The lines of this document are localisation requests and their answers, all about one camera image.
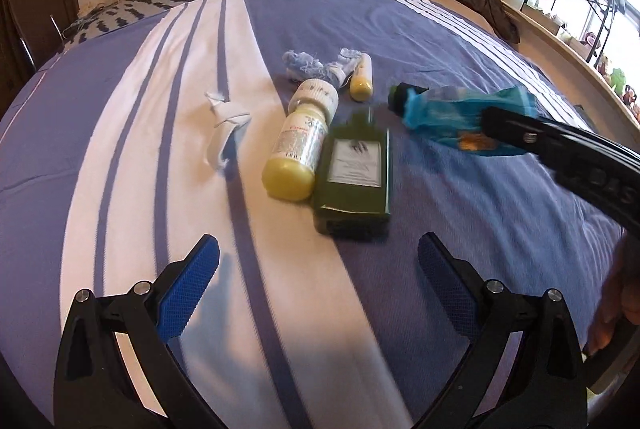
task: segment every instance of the small yellow bottle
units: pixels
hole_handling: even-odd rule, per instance
[[[365,102],[373,95],[371,71],[371,57],[362,54],[349,83],[349,94],[356,102]]]
[[[299,202],[311,195],[322,142],[337,107],[338,92],[328,82],[310,78],[300,84],[262,170],[262,185],[272,198]]]

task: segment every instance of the blue gripper pad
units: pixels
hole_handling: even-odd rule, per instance
[[[480,334],[476,299],[429,234],[418,244],[418,262],[456,332],[474,343]]]
[[[187,265],[158,304],[158,335],[165,344],[182,333],[218,268],[218,241],[210,235],[203,237],[187,259]]]

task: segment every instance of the bed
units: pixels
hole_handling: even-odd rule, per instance
[[[81,30],[0,122],[0,350],[46,416],[75,292],[152,281],[204,232],[220,243],[220,267],[172,350],[231,429],[411,427],[467,346],[418,267],[427,231],[485,279],[562,290],[585,341],[620,227],[531,155],[453,151],[386,109],[398,82],[515,85],[541,114],[587,127],[482,19],[452,0],[171,3],[140,19],[127,12],[123,26],[109,16],[113,28],[107,12],[132,7],[105,9],[108,30]],[[328,61],[341,47],[372,57],[374,115],[391,130],[384,243],[322,237],[306,205],[271,200],[260,182],[294,90],[282,54]],[[215,124],[206,91],[252,114],[223,170],[204,155]],[[341,95],[336,120],[355,109]],[[161,412],[127,339],[118,342],[143,401]],[[481,409],[499,394],[498,380]]]

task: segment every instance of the finger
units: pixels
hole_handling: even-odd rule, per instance
[[[611,268],[609,269],[609,275],[617,274],[622,271],[625,266],[625,252],[629,250],[631,243],[628,241],[628,234],[623,235],[616,243],[613,249],[613,258],[611,261]]]
[[[625,317],[633,324],[640,325],[640,277],[626,280],[620,303]]]
[[[602,298],[598,313],[605,323],[610,323],[622,311],[623,276],[621,273],[610,275],[602,285]]]
[[[587,342],[587,350],[590,355],[605,348],[611,342],[615,325],[615,321],[604,323],[601,319],[591,325]]]

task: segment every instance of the bottle label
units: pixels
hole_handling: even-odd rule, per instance
[[[271,152],[272,158],[289,158],[316,172],[326,126],[321,120],[305,112],[287,117],[278,141]]]
[[[336,140],[328,181],[381,187],[380,142]]]

